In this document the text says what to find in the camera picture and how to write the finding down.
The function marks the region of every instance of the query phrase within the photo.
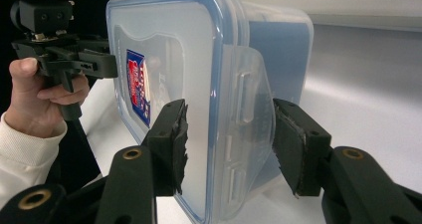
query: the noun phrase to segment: hand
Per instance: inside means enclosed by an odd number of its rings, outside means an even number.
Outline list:
[[[44,89],[45,79],[36,75],[37,60],[27,58],[13,61],[9,71],[13,90],[9,108],[4,116],[12,128],[37,137],[50,137],[63,120],[59,105],[82,103],[90,87],[84,75],[72,79],[74,92],[62,85]]]

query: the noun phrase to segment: red and blue sticker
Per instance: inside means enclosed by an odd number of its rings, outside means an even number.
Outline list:
[[[133,111],[149,127],[151,103],[149,98],[148,73],[143,55],[127,50],[127,84]]]

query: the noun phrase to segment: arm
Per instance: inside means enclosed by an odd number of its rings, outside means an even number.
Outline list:
[[[35,59],[10,65],[11,104],[0,122],[0,207],[19,191],[43,183],[67,131],[59,105],[82,102],[88,95],[87,78],[73,79],[75,91],[62,86],[44,89]]]

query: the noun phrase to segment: transparent plastic container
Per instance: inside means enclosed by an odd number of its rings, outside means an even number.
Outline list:
[[[280,98],[297,103],[301,96],[311,21],[299,11],[290,21],[281,10],[264,10],[239,0],[110,0],[106,7],[118,108],[137,142],[163,105],[178,99],[189,105],[188,161],[183,195],[176,198],[195,223],[236,215],[272,152],[272,98],[281,91]],[[271,20],[273,13],[279,18]],[[251,28],[266,36],[283,33],[277,23],[306,27],[297,32],[306,37],[300,58],[280,62],[284,48],[276,41],[270,53],[260,51],[269,49],[267,42]],[[284,74],[291,70],[296,75]],[[272,72],[280,76],[269,82]]]

